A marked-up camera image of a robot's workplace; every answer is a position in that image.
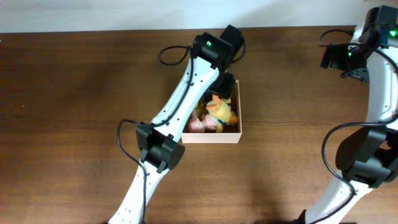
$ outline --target yellow plush toy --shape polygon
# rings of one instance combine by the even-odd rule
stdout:
[[[235,124],[239,121],[239,118],[231,111],[231,99],[221,100],[216,95],[213,95],[212,98],[213,100],[208,102],[206,106],[209,114],[204,116],[202,122],[205,124],[205,129],[222,133],[224,125]]]

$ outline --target pink box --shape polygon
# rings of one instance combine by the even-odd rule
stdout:
[[[182,133],[182,143],[238,143],[242,136],[242,116],[241,116],[241,98],[239,94],[239,80],[236,80],[235,88],[231,94],[232,110],[239,117],[239,122],[235,127],[225,127],[224,133],[189,133],[188,122]]]

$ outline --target green light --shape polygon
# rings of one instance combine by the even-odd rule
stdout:
[[[398,32],[397,32],[396,30],[390,31],[390,35],[391,35],[392,37],[395,37],[397,34],[398,34]]]

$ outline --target table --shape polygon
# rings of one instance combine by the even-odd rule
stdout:
[[[242,138],[185,145],[147,223],[279,223],[311,207],[332,179],[320,155],[324,135],[364,121],[368,109],[368,84],[319,67],[317,39],[330,28],[242,29],[248,53],[230,69],[240,81]],[[0,223],[109,220],[137,169],[116,145],[118,121],[148,122],[161,110],[185,64],[161,65],[158,51],[203,31],[1,34]],[[331,40],[349,40],[341,35]],[[354,130],[330,139],[332,164]],[[122,142],[139,155],[134,126],[123,128]],[[384,184],[344,222],[398,223],[397,199],[397,182]]]

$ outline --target open box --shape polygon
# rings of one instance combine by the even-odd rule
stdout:
[[[241,116],[241,98],[239,94],[239,80],[236,80],[234,90],[231,94],[231,109],[236,112],[239,122],[234,126],[224,126],[223,133],[215,131],[206,131],[205,133],[189,133],[189,118],[182,133],[182,143],[238,143],[242,136],[242,116]]]

